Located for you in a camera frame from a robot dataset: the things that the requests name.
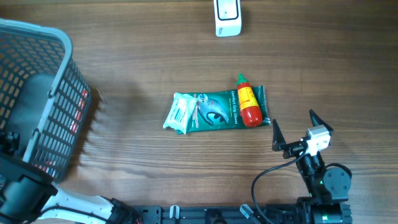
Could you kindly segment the red sauce bottle green cap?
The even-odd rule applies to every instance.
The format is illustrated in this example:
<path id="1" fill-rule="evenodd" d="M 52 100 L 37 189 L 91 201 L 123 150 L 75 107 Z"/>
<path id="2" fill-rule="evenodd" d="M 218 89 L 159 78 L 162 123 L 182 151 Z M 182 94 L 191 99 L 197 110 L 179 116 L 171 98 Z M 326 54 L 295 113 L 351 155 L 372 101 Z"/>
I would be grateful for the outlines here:
<path id="1" fill-rule="evenodd" d="M 247 128 L 259 126 L 262 123 L 262 113 L 254 95 L 254 91 L 247 78 L 242 73 L 236 82 L 240 115 Z"/>

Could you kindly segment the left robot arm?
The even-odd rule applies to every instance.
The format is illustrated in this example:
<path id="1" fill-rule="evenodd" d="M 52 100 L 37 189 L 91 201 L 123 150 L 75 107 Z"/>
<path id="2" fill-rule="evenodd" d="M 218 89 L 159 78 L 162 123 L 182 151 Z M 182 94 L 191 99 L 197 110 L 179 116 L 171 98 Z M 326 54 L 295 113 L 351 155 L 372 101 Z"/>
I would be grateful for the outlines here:
<path id="1" fill-rule="evenodd" d="M 63 190 L 48 173 L 14 157 L 19 133 L 1 133 L 1 223 L 58 218 L 75 223 L 143 223 L 132 207 L 112 198 Z"/>

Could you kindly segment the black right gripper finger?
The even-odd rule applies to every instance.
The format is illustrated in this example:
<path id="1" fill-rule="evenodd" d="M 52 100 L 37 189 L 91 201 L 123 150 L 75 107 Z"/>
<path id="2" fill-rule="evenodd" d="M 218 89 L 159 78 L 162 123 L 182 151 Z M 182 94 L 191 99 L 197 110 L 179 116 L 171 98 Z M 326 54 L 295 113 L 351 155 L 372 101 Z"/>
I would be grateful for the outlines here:
<path id="1" fill-rule="evenodd" d="M 272 120 L 273 127 L 273 138 L 272 138 L 272 150 L 273 151 L 284 151 L 286 148 L 286 141 L 280 130 L 279 124 L 276 119 Z"/>
<path id="2" fill-rule="evenodd" d="M 333 134 L 333 128 L 330 125 L 328 125 L 324 120 L 322 120 L 319 117 L 319 115 L 317 115 L 316 112 L 314 112 L 314 110 L 309 110 L 309 115 L 314 127 L 324 125 L 324 127 L 326 127 L 326 129 L 328 130 L 329 134 Z"/>

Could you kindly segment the green 3M gloves packet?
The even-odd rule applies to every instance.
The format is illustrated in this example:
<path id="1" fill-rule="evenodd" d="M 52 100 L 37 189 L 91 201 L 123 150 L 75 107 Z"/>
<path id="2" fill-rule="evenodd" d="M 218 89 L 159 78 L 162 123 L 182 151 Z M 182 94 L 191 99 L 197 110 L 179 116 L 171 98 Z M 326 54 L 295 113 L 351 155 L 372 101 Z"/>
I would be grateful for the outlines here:
<path id="1" fill-rule="evenodd" d="M 198 102 L 188 122 L 187 133 L 246 128 L 240 115 L 236 90 L 191 92 L 189 95 Z"/>

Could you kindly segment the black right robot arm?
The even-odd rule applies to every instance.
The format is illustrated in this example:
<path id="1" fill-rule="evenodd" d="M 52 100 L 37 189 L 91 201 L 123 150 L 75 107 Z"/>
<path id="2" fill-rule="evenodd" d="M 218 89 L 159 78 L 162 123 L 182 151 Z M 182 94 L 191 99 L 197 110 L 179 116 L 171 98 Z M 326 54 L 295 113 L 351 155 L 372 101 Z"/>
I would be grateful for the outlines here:
<path id="1" fill-rule="evenodd" d="M 284 159 L 294 158 L 300 175 L 310 194 L 311 201 L 332 204 L 348 201 L 352 172 L 339 163 L 326 165 L 321 151 L 330 146 L 334 129 L 314 110 L 309 111 L 313 124 L 300 140 L 287 143 L 276 119 L 272 120 L 272 150 L 282 151 Z"/>

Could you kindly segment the white teal wipes packet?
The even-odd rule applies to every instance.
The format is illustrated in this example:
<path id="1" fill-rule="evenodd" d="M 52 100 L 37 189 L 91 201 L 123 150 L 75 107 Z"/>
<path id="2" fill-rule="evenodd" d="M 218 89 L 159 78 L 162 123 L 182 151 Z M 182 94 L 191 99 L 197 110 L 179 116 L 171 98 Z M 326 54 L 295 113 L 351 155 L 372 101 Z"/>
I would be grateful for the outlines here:
<path id="1" fill-rule="evenodd" d="M 196 108 L 198 99 L 188 94 L 174 93 L 174 100 L 163 128 L 172 128 L 180 133 L 186 134 L 188 122 Z"/>

